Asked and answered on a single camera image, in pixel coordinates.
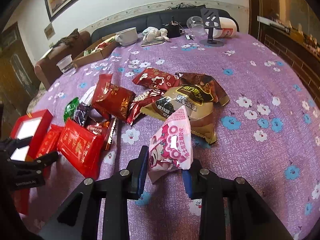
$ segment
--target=clear plastic cup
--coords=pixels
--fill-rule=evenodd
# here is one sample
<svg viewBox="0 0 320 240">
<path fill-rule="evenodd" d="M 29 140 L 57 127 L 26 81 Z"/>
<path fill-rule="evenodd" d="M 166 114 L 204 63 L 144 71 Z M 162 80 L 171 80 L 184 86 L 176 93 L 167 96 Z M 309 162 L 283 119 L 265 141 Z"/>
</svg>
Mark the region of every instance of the clear plastic cup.
<svg viewBox="0 0 320 240">
<path fill-rule="evenodd" d="M 65 73 L 68 70 L 70 70 L 71 68 L 73 68 L 73 62 L 72 62 L 71 54 L 66 56 L 66 57 L 64 57 L 62 60 L 60 60 L 57 63 L 57 66 L 59 67 L 59 69 L 61 70 L 62 73 Z"/>
<path fill-rule="evenodd" d="M 187 20 L 187 27 L 195 36 L 206 35 L 206 32 L 203 27 L 202 18 L 199 16 L 192 16 Z"/>
</svg>

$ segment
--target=wooden door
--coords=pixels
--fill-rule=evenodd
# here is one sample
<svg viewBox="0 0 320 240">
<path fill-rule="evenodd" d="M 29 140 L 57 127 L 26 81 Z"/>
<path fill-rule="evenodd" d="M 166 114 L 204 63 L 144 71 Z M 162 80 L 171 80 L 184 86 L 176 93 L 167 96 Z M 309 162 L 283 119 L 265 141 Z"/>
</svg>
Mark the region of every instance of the wooden door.
<svg viewBox="0 0 320 240">
<path fill-rule="evenodd" d="M 0 100 L 4 104 L 2 138 L 9 136 L 17 118 L 26 114 L 39 85 L 15 23 L 0 36 Z"/>
</svg>

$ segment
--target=floral bedsheet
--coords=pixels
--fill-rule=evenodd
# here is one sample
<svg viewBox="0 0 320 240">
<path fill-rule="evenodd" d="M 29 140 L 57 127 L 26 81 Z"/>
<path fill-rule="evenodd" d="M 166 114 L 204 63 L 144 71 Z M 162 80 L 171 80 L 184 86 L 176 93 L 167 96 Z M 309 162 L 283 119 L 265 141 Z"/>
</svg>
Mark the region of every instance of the floral bedsheet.
<svg viewBox="0 0 320 240">
<path fill-rule="evenodd" d="M 320 216 L 319 109 L 290 66 L 252 36 L 237 33 L 223 42 L 212 48 L 179 37 L 149 47 L 118 47 L 109 58 L 62 75 L 34 110 L 49 109 L 52 123 L 63 125 L 67 103 L 97 83 L 100 73 L 113 73 L 114 84 L 136 94 L 145 88 L 132 79 L 146 67 L 211 75 L 230 102 L 215 108 L 214 145 L 193 137 L 194 157 L 220 177 L 246 178 L 294 239 L 302 239 Z M 125 168 L 161 123 L 150 116 L 132 127 L 119 123 L 110 151 L 101 157 L 99 179 Z M 83 179 L 62 157 L 46 185 L 31 190 L 27 227 L 38 231 Z M 188 198 L 179 171 L 154 185 L 147 178 L 142 198 L 128 202 L 130 239 L 198 239 L 200 212 L 201 200 Z M 101 232 L 99 224 L 98 239 Z"/>
</svg>

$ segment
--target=brown sofa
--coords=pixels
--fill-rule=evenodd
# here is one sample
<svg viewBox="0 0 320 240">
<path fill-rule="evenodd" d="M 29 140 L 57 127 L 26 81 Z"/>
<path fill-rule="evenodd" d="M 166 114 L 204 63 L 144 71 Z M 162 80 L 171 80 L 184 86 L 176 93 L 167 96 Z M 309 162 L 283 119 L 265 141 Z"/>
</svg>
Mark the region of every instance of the brown sofa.
<svg viewBox="0 0 320 240">
<path fill-rule="evenodd" d="M 56 64 L 70 54 L 72 59 L 74 59 L 89 46 L 90 40 L 91 36 L 89 32 L 81 32 L 79 37 L 74 39 L 72 46 L 61 43 L 58 47 L 53 48 L 45 58 L 36 63 L 36 76 L 47 90 L 62 75 Z"/>
</svg>

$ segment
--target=pink snack packet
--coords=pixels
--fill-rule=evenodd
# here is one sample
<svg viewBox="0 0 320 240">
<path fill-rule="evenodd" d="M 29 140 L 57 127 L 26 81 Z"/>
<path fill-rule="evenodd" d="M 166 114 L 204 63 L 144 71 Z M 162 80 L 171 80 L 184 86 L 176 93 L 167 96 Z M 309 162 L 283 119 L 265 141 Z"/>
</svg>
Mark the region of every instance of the pink snack packet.
<svg viewBox="0 0 320 240">
<path fill-rule="evenodd" d="M 148 175 L 154 183 L 169 171 L 190 169 L 192 162 L 191 127 L 181 106 L 150 139 Z"/>
</svg>

